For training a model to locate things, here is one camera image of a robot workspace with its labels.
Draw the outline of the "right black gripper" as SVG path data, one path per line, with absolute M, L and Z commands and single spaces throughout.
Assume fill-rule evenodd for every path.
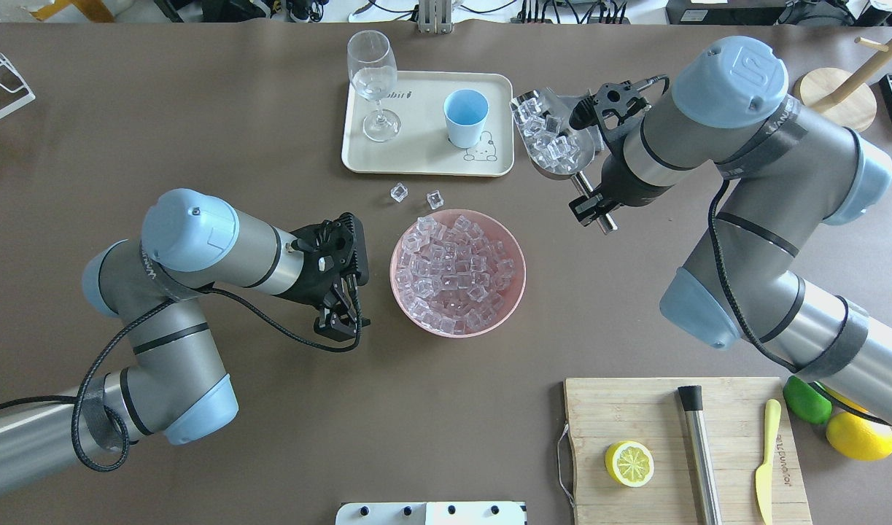
M 662 92 L 666 93 L 670 87 L 670 78 L 666 74 L 640 81 L 605 83 L 597 93 L 578 100 L 569 117 L 569 126 L 577 131 L 597 127 L 610 152 L 622 157 L 628 134 L 641 123 L 643 113 L 652 107 L 642 92 L 660 81 L 664 83 Z M 600 227 L 618 226 L 611 214 L 619 206 L 620 203 L 600 193 L 589 193 L 571 201 L 573 216 L 583 227 L 593 222 L 598 222 Z

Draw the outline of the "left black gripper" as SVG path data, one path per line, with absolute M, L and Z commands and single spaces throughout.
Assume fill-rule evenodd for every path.
M 289 300 L 318 307 L 314 331 L 340 343 L 361 343 L 362 330 L 371 323 L 363 316 L 358 287 L 369 274 L 364 232 L 350 212 L 291 232 L 293 253 L 303 256 L 303 267 Z M 342 281 L 347 276 L 356 281 Z

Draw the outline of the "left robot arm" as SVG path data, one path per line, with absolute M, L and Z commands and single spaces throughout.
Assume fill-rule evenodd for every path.
M 138 239 L 112 244 L 85 267 L 96 310 L 121 320 L 75 389 L 0 403 L 0 495 L 77 463 L 108 473 L 139 440 L 173 445 L 221 429 L 238 414 L 229 373 L 199 298 L 232 284 L 312 306 L 333 348 L 263 320 L 293 341 L 338 353 L 369 325 L 359 288 L 369 279 L 365 230 L 349 212 L 292 232 L 190 189 L 159 197 Z

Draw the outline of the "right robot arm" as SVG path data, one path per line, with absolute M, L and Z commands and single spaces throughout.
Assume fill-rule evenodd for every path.
M 892 425 L 892 328 L 791 271 L 817 226 L 852 222 L 883 197 L 892 160 L 790 96 L 785 64 L 752 37 L 713 41 L 649 104 L 653 83 L 605 84 L 573 107 L 569 126 L 598 129 L 611 152 L 599 185 L 571 203 L 576 218 L 649 205 L 715 164 L 706 233 L 662 315 L 713 348 L 748 341 Z

